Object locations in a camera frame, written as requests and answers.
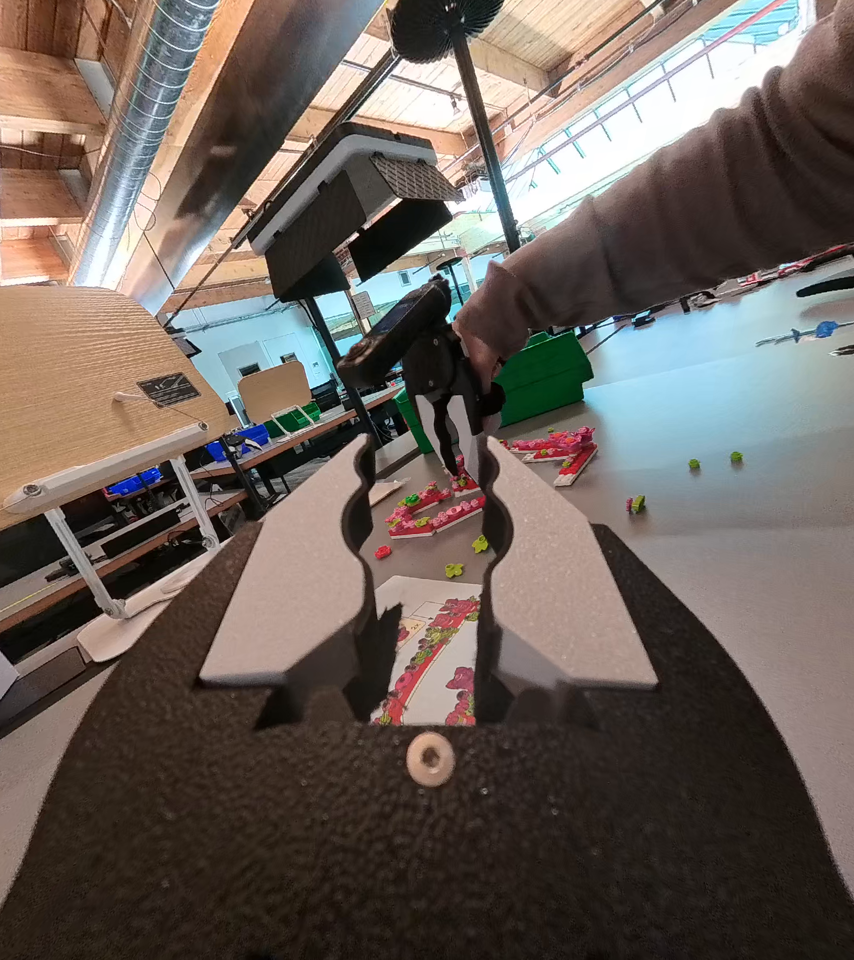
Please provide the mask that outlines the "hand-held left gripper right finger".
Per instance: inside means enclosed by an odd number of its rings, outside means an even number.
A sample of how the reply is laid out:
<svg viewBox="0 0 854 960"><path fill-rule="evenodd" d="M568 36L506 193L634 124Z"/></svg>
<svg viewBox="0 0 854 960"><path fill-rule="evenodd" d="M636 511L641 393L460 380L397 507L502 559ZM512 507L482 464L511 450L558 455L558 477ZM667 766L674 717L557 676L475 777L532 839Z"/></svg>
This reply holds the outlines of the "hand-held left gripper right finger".
<svg viewBox="0 0 854 960"><path fill-rule="evenodd" d="M494 558L477 627L476 725L583 723L589 691L656 690L586 515L494 438L478 452Z"/></svg>

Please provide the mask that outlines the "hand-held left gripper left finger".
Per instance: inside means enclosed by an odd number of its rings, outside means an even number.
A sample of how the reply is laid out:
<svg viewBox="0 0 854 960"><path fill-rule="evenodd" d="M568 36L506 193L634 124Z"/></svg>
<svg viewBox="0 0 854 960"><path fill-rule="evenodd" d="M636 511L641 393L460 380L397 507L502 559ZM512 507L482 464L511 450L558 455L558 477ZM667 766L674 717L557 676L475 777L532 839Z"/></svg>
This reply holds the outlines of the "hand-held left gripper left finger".
<svg viewBox="0 0 854 960"><path fill-rule="evenodd" d="M352 440L261 524L199 680L268 690L265 723L370 723L399 618L381 621L361 547L373 531L371 438Z"/></svg>

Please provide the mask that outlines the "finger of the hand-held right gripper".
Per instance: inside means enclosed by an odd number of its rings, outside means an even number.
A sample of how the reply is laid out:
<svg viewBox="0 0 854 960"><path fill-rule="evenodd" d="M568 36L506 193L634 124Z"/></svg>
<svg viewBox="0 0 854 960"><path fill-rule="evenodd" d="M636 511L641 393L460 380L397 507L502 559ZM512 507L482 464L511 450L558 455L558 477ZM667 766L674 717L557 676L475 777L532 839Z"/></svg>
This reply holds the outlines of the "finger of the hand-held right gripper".
<svg viewBox="0 0 854 960"><path fill-rule="evenodd" d="M415 397L421 426L450 477L465 474L466 453L461 443L466 442L465 398L459 394L437 394Z"/></svg>
<svg viewBox="0 0 854 960"><path fill-rule="evenodd" d="M457 449L463 458L462 471L481 484L481 461L486 436L491 429L491 414L475 389L462 389L449 401L449 422L457 438Z"/></svg>

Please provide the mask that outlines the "red brick section two roses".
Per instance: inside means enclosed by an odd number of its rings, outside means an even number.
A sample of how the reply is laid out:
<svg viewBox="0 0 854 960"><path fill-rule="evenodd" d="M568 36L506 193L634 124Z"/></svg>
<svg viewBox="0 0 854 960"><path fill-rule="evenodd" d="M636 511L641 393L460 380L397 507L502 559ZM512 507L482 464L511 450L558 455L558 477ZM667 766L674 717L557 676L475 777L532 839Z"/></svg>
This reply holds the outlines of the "red brick section two roses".
<svg viewBox="0 0 854 960"><path fill-rule="evenodd" d="M563 462L577 458L596 447L593 442L595 428L581 426L573 430L554 430L545 438L503 440L502 445L524 462Z"/></svg>

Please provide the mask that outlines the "large red brick heart section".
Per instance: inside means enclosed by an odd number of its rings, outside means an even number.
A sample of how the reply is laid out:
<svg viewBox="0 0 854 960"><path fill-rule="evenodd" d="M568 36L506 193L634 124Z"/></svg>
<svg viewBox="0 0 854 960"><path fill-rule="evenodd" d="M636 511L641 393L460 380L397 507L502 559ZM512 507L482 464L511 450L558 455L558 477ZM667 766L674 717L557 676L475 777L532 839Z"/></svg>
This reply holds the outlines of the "large red brick heart section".
<svg viewBox="0 0 854 960"><path fill-rule="evenodd" d="M451 490L431 482L399 501L386 519L387 533L392 541L427 538L479 517L484 506L485 496L476 486Z"/></svg>

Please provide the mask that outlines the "straight red brick rose section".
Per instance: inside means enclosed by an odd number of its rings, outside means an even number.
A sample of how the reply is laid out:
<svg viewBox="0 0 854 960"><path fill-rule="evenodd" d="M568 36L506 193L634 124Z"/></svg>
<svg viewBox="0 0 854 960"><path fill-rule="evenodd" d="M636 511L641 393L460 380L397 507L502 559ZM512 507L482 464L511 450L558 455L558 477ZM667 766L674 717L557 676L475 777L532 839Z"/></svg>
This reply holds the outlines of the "straight red brick rose section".
<svg viewBox="0 0 854 960"><path fill-rule="evenodd" d="M590 462L594 460L598 452L598 446L591 442L578 450L573 456L565 459L553 480L553 486L556 488L568 488L573 486Z"/></svg>

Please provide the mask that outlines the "person's right forearm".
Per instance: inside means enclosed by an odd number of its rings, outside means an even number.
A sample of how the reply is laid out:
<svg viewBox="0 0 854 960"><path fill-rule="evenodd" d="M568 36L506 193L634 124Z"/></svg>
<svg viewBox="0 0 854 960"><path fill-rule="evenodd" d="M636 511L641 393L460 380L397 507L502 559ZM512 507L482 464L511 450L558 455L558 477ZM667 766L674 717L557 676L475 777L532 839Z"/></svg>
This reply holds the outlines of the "person's right forearm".
<svg viewBox="0 0 854 960"><path fill-rule="evenodd" d="M784 67L491 264L457 314L503 363L575 327L854 242L854 1Z"/></svg>

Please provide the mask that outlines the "person's right hand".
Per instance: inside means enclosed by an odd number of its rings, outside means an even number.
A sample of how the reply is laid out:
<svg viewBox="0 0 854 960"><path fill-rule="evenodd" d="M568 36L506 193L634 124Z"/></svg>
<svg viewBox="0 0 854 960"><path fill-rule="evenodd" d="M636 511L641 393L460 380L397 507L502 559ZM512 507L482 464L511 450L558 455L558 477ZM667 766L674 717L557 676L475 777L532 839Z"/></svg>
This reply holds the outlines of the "person's right hand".
<svg viewBox="0 0 854 960"><path fill-rule="evenodd" d="M453 329L478 380L480 394L487 395L491 391L494 378L503 366L500 353L471 332L461 319L455 320Z"/></svg>

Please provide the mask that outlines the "green plastic bin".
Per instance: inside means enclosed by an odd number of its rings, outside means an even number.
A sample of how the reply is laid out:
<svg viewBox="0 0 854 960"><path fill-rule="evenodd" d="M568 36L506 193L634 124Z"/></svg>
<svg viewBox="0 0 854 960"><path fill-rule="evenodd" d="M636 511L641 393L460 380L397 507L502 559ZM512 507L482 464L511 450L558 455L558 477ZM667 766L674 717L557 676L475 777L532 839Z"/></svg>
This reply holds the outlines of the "green plastic bin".
<svg viewBox="0 0 854 960"><path fill-rule="evenodd" d="M504 402L499 414L481 415L485 433L495 436L501 426L580 402L583 386L592 377L591 362L574 332L534 334L492 381Z"/></svg>

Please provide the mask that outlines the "small green bin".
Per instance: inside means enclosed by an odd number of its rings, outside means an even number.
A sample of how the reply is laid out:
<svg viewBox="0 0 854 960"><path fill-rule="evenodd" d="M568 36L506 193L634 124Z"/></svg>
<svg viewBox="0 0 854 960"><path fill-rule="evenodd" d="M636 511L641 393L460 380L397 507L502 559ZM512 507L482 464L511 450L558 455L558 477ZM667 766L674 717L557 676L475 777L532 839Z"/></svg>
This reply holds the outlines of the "small green bin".
<svg viewBox="0 0 854 960"><path fill-rule="evenodd" d="M306 406L294 405L268 418L263 426L273 441L280 441L312 429L321 419L319 406L312 401Z"/></svg>

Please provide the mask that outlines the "building instruction booklet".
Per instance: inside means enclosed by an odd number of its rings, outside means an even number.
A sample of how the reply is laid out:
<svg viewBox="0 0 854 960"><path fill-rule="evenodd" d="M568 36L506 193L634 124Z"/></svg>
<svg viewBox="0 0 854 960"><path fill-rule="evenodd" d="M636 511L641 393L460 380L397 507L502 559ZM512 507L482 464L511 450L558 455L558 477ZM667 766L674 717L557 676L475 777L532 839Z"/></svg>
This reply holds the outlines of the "building instruction booklet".
<svg viewBox="0 0 854 960"><path fill-rule="evenodd" d="M375 591L378 613L400 609L395 660L376 726L473 726L481 586L394 576Z"/></svg>

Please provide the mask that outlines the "blue plastic bin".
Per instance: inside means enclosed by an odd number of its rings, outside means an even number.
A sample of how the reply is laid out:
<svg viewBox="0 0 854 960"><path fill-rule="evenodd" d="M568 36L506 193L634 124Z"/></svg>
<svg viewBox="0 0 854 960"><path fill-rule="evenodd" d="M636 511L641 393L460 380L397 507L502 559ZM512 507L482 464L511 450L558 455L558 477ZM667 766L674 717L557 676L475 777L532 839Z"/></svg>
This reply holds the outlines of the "blue plastic bin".
<svg viewBox="0 0 854 960"><path fill-rule="evenodd" d="M133 476L123 479L102 490L108 500L136 496L164 481L164 475L158 467L145 468Z"/></svg>
<svg viewBox="0 0 854 960"><path fill-rule="evenodd" d="M227 445L221 439L213 440L205 445L205 450L215 462L228 461L227 450L232 451L236 459L241 459L268 447L271 437L267 428L262 424L243 427L227 435Z"/></svg>

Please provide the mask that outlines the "black overhead light panel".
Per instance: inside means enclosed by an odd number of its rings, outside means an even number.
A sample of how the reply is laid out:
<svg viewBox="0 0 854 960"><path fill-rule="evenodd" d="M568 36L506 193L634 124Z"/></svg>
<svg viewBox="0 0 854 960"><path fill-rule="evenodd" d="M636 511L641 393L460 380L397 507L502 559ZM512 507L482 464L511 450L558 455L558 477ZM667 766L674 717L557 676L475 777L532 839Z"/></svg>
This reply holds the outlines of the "black overhead light panel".
<svg viewBox="0 0 854 960"><path fill-rule="evenodd" d="M265 256L275 297L306 307L336 366L341 355L315 298L350 288L338 248L348 246L365 282L451 222L447 203L461 199L428 140L345 123L252 221L248 238ZM359 389L344 387L362 429L374 434Z"/></svg>

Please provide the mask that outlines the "large wooden book stand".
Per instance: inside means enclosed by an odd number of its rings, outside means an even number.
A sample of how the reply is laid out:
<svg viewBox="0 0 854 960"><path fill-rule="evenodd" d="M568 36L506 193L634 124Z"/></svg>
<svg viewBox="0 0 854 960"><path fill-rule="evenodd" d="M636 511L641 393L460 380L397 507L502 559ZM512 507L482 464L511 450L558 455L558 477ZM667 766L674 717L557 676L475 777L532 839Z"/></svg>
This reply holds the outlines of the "large wooden book stand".
<svg viewBox="0 0 854 960"><path fill-rule="evenodd" d="M111 596L70 530L63 506L142 468L171 462L201 530L217 533L185 455L226 434L225 402L143 306L115 291L0 286L0 532L44 517L101 610L80 631L109 660L189 580Z"/></svg>

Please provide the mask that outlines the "silver round ventilation duct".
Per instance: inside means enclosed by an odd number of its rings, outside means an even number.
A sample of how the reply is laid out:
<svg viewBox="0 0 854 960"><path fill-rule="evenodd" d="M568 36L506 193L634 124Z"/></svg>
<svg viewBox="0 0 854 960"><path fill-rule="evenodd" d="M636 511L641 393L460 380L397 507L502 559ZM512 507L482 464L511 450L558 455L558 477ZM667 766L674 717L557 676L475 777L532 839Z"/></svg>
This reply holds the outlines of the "silver round ventilation duct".
<svg viewBox="0 0 854 960"><path fill-rule="evenodd" d="M138 2L70 283L102 286L211 28L218 1Z"/></svg>

